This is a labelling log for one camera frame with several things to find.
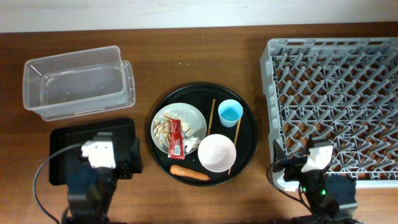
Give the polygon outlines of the red snack wrapper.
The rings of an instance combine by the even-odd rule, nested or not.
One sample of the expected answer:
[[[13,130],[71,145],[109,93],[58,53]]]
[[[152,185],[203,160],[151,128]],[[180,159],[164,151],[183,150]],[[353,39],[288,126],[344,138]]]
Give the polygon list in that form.
[[[168,157],[184,160],[182,124],[179,119],[170,120],[170,141]]]

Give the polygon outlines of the white tissue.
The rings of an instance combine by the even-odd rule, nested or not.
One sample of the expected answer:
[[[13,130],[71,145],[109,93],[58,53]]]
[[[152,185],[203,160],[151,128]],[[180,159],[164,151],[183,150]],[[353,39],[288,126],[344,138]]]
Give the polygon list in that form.
[[[193,151],[194,149],[196,149],[199,144],[201,143],[201,140],[198,137],[190,137],[187,139],[183,140],[183,147],[184,147],[184,151],[185,153],[189,153],[191,151]]]

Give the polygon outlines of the grey plate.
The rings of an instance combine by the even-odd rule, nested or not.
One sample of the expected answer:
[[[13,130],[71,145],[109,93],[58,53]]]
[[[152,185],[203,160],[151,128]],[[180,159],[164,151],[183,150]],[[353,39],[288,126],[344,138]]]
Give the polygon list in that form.
[[[162,116],[162,113],[166,112],[168,110],[174,110],[174,111],[177,111],[178,114],[184,115],[184,117],[186,117],[187,121],[190,123],[190,130],[187,131],[186,133],[182,131],[183,140],[190,138],[190,137],[198,137],[202,141],[206,137],[207,123],[206,123],[206,119],[204,118],[202,113],[198,109],[196,109],[194,106],[189,105],[187,103],[172,103],[172,104],[164,106],[160,110],[158,110],[158,112],[155,113],[155,116],[152,119],[152,122],[150,125],[150,135],[151,135],[152,141],[155,144],[156,148],[159,149],[161,152],[168,154],[169,145],[160,146],[157,143],[157,141],[155,140],[154,134],[152,132],[152,128],[154,127],[154,120],[159,119]]]

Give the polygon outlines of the light blue cup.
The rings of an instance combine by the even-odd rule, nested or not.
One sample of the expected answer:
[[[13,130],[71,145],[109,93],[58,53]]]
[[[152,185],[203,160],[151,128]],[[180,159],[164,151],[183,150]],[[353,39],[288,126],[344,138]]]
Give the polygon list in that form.
[[[241,119],[243,107],[236,100],[224,100],[218,107],[218,115],[221,124],[226,128],[231,128]]]

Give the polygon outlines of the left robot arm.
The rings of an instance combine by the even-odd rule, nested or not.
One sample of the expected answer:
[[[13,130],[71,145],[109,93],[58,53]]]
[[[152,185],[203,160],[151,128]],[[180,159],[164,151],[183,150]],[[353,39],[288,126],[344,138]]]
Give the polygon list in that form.
[[[67,178],[68,208],[62,223],[109,223],[108,210],[119,180],[143,171],[139,140],[118,148],[111,140],[87,141],[81,155],[89,166]]]

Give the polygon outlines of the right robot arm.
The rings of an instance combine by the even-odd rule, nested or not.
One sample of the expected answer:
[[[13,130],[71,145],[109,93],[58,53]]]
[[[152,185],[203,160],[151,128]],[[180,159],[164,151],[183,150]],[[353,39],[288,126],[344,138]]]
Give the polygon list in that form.
[[[342,175],[326,176],[321,169],[303,172],[307,159],[287,159],[279,166],[284,171],[284,180],[299,182],[299,200],[307,199],[310,215],[294,217],[296,224],[355,224],[353,213],[358,208],[356,181]]]

